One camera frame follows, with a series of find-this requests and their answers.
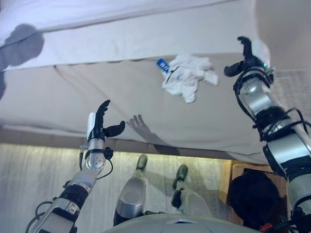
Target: floor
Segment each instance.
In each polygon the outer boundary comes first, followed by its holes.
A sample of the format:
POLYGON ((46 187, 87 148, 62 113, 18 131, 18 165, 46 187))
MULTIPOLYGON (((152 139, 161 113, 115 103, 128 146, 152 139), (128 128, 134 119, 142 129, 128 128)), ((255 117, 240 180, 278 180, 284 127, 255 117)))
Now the floor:
MULTIPOLYGON (((0 144, 0 225, 2 232, 23 232, 36 206, 51 200, 78 171, 78 150, 0 144)), ((133 173, 139 153, 115 152, 114 171, 100 180, 86 200, 78 232, 100 233, 113 225, 118 195, 133 173)), ((178 167, 189 167, 190 187, 205 198, 214 217, 229 220, 230 209, 218 200, 221 160, 148 154, 145 210, 178 213, 171 206, 178 167)), ((104 173, 109 171, 107 165, 104 173)))

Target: black cable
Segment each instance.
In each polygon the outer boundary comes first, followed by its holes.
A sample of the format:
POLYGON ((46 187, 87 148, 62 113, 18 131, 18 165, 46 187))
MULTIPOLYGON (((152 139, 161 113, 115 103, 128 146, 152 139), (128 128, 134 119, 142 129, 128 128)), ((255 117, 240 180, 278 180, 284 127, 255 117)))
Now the black cable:
MULTIPOLYGON (((38 214, 38 217, 43 216, 44 213, 45 213, 45 212, 38 214)), ((25 233, 28 233, 28 232, 29 232, 29 229, 30 229, 31 225, 33 225, 33 223, 34 223, 36 220, 37 220, 36 217, 33 217, 33 219, 30 220, 30 222, 28 223, 28 225, 27 225, 27 227, 26 227, 26 229, 25 229, 25 233)))
POLYGON ((308 200, 311 200, 311 195, 308 195, 308 196, 305 196, 305 197, 299 199, 299 200, 296 202, 294 209, 295 209, 296 207, 298 207, 301 203, 304 203, 305 201, 308 201, 308 200))
POLYGON ((82 160, 83 160, 83 152, 80 152, 80 155, 79 155, 79 168, 80 168, 80 171, 82 170, 82 160))
POLYGON ((269 129, 267 130, 267 133, 269 133, 269 132, 276 126, 276 124, 277 124, 280 120, 282 120, 284 117, 286 117, 288 113, 290 113, 291 111, 294 111, 294 110, 296 110, 296 111, 298 112, 299 117, 300 117, 300 121, 301 121, 301 123, 303 124, 303 128, 304 128, 305 132, 308 134, 308 129, 307 129, 307 126, 306 126, 306 125, 308 125, 308 124, 310 124, 310 123, 308 123, 307 121, 304 120, 304 118, 303 118, 303 116, 302 116, 302 114, 301 114, 301 111, 300 111, 299 109, 297 109, 297 108, 291 108, 290 110, 288 110, 287 112, 285 112, 282 116, 280 116, 278 119, 276 119, 276 120, 271 124, 271 126, 269 127, 269 129))
POLYGON ((242 88, 242 85, 243 85, 243 83, 245 82, 245 80, 243 80, 245 77, 245 75, 248 73, 248 72, 250 72, 250 71, 258 71, 258 72, 260 72, 260 74, 258 74, 259 76, 257 77, 260 81, 262 81, 267 87, 269 87, 270 88, 270 84, 271 84, 271 82, 269 81, 270 79, 269 79, 269 77, 268 77, 268 75, 264 72, 264 71, 262 71, 261 69, 259 69, 259 68, 255 68, 255 67, 250 67, 250 68, 248 68, 248 69, 246 69, 246 70, 244 70, 243 72, 242 72, 242 74, 238 77, 238 79, 236 80, 236 82, 235 82, 235 84, 234 84, 234 86, 233 86, 233 89, 234 89, 234 93, 235 93, 235 96, 236 96, 236 98, 237 98, 237 101, 238 101, 238 104, 239 104, 239 106, 241 107, 241 109, 243 110, 243 112, 245 113, 245 114, 247 114, 252 120, 253 120, 253 122, 256 124, 256 119, 248 112, 248 110, 245 108, 245 106, 243 105, 243 103, 242 103, 242 101, 241 101, 241 99, 240 99, 240 97, 239 97, 239 94, 240 94, 240 89, 242 88))
POLYGON ((105 175, 103 175, 103 176, 101 176, 101 177, 98 177, 97 180, 100 180, 100 179, 102 179, 102 178, 104 178, 104 177, 106 177, 106 176, 108 176, 108 175, 110 175, 110 174, 112 173, 112 171, 113 171, 112 162, 111 162, 110 159, 107 159, 107 160, 108 160, 108 161, 110 162, 110 164, 111 164, 111 170, 110 170, 110 172, 108 172, 107 174, 105 174, 105 175))
POLYGON ((44 202, 41 202, 37 207, 36 207, 36 209, 35 209, 35 218, 37 219, 37 220, 39 220, 39 214, 38 214, 38 210, 39 210, 39 208, 42 206, 42 205, 44 205, 44 204, 52 204, 53 202, 52 201, 44 201, 44 202))
MULTIPOLYGON (((287 218, 283 215, 280 215, 280 220, 282 223, 288 221, 287 218)), ((295 230, 297 230, 297 227, 288 226, 288 230, 290 231, 290 233, 296 233, 295 230)))
POLYGON ((267 141, 267 139, 270 137, 273 137, 275 134, 277 134, 277 133, 280 133, 280 132, 282 132, 282 131, 286 131, 286 130, 288 130, 288 129, 290 129, 291 127, 293 127, 293 126, 295 126, 295 125, 299 125, 299 124, 303 124, 303 123, 305 123, 306 125, 308 125, 308 126, 310 126, 311 127, 311 124, 309 123, 309 122, 307 122, 307 121, 296 121, 296 122, 293 122, 293 123, 291 123, 291 124, 288 124, 288 125, 286 125, 285 127, 283 127, 283 128, 281 128, 280 130, 278 130, 278 131, 276 131, 275 133, 273 133, 273 134, 268 134, 268 132, 266 132, 265 134, 264 134, 264 140, 265 141, 267 141))

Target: robot leg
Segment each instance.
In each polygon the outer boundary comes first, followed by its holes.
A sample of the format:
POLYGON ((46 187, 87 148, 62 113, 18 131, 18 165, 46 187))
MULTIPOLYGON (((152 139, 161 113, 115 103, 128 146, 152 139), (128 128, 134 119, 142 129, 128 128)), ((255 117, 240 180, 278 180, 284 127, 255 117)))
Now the robot leg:
POLYGON ((146 188, 143 171, 146 164, 147 156, 142 154, 133 176, 127 181, 119 196, 113 219, 114 226, 143 215, 146 188))
POLYGON ((187 172, 188 168, 185 165, 181 165, 177 171, 173 184, 176 191, 172 199, 172 206, 187 215, 212 216, 206 201, 185 183, 187 172))

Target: black fabric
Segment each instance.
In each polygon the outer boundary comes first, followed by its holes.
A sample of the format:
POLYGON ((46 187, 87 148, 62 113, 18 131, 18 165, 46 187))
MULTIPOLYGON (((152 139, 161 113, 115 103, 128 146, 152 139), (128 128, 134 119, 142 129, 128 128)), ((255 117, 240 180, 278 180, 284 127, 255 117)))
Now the black fabric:
POLYGON ((228 200, 244 226, 259 230, 270 222, 280 197, 276 186, 262 171, 246 169, 231 182, 228 200))

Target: crumpled white towel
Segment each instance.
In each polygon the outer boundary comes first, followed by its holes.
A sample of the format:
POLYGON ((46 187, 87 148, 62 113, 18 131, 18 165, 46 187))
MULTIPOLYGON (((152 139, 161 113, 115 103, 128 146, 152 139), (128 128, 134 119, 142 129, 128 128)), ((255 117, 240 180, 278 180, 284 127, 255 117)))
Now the crumpled white towel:
POLYGON ((177 55, 169 63, 169 66, 169 72, 162 87, 171 95, 182 95, 186 103, 195 101, 195 92, 200 80, 205 80, 215 86, 218 85, 218 76, 211 70, 211 62, 208 57, 177 55))

